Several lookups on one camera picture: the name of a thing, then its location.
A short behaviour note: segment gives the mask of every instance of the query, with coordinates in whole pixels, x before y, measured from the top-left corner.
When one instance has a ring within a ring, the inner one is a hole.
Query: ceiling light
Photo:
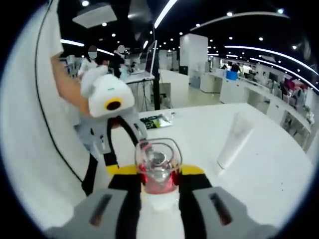
[[[313,69],[311,68],[310,66],[306,65],[305,63],[291,57],[291,56],[287,56],[285,54],[282,54],[282,53],[279,53],[279,52],[276,52],[276,51],[271,51],[271,50],[266,50],[266,49],[262,49],[262,48],[257,48],[257,47],[250,47],[250,46],[225,46],[225,48],[240,48],[240,49],[249,49],[249,50],[257,50],[257,51],[263,51],[263,52],[268,52],[268,53],[271,53],[271,54],[275,54],[275,55],[278,55],[278,56],[282,56],[282,57],[285,57],[289,60],[292,60],[300,65],[302,65],[303,67],[307,68],[308,70],[311,70],[312,72],[314,72],[316,75],[319,76],[319,74]]]
[[[105,50],[101,50],[101,49],[99,49],[99,48],[97,49],[97,51],[102,52],[102,53],[109,54],[109,55],[111,55],[111,56],[114,56],[114,54],[113,54],[113,53],[108,52],[108,51],[105,51]]]
[[[302,79],[303,81],[305,81],[306,83],[308,83],[310,86],[314,87],[317,91],[319,91],[312,83],[310,83],[308,80],[306,80],[305,78],[303,78],[302,76],[298,75],[297,73],[295,73],[295,72],[293,72],[293,71],[291,71],[291,70],[288,70],[288,69],[286,69],[286,68],[284,68],[284,67],[282,67],[282,66],[276,65],[276,64],[271,63],[271,62],[262,61],[262,60],[258,60],[258,59],[255,59],[255,58],[250,58],[250,59],[251,59],[251,60],[254,60],[254,61],[260,61],[260,62],[269,64],[269,65],[273,65],[273,66],[276,66],[276,67],[278,67],[278,68],[280,68],[280,69],[282,69],[282,70],[284,70],[284,71],[286,71],[286,72],[289,72],[289,73],[291,73],[291,74],[293,74],[293,75],[299,77],[300,79]]]
[[[174,4],[177,2],[177,0],[169,0],[166,6],[163,8],[161,13],[159,14],[158,18],[155,21],[154,28],[156,29],[160,22],[164,19],[166,14],[169,12],[169,10],[174,6]]]
[[[144,45],[143,45],[143,49],[145,49],[145,47],[148,45],[149,41],[145,41]]]
[[[89,4],[89,1],[82,1],[82,6],[88,6]]]
[[[61,43],[64,43],[64,44],[75,45],[75,46],[84,46],[83,43],[76,42],[76,41],[70,41],[70,40],[61,39],[60,42],[61,42]]]

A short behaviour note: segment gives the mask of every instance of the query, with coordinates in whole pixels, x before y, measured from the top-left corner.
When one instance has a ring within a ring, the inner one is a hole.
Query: white shirt
[[[88,59],[84,58],[80,70],[78,71],[78,76],[82,76],[85,72],[92,68],[96,68],[97,66],[98,64],[96,64],[96,62],[93,59],[91,59],[91,62],[89,62]]]

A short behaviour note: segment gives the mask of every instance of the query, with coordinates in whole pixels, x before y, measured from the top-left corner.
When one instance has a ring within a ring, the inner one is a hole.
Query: white pillar
[[[187,34],[180,38],[179,65],[188,67],[188,75],[198,71],[202,74],[205,71],[207,62],[208,38],[205,36]]]
[[[167,70],[167,51],[159,51],[159,68],[162,70]]]
[[[178,60],[177,60],[177,51],[173,51],[173,55],[172,55],[172,66],[174,70],[178,70],[179,65],[178,65]]]
[[[213,67],[220,68],[220,58],[219,57],[216,57],[216,56],[213,57]]]

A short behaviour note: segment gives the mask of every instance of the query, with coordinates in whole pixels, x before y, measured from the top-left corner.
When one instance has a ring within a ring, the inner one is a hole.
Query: floor
[[[200,89],[189,86],[188,90],[188,106],[207,106],[221,104],[219,101],[219,93],[209,94],[204,93]]]

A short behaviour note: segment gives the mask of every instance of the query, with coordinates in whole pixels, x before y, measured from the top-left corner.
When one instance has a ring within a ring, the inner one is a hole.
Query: white table
[[[148,130],[149,138],[169,137],[185,164],[204,169],[212,186],[220,186],[247,206],[259,224],[280,228],[303,198],[314,167],[301,147],[278,124],[248,104],[228,104],[141,113],[141,117],[176,112],[173,126]],[[233,117],[254,119],[255,131],[221,176],[214,162],[225,143]],[[134,163],[134,147],[122,128],[112,134],[120,166]]]

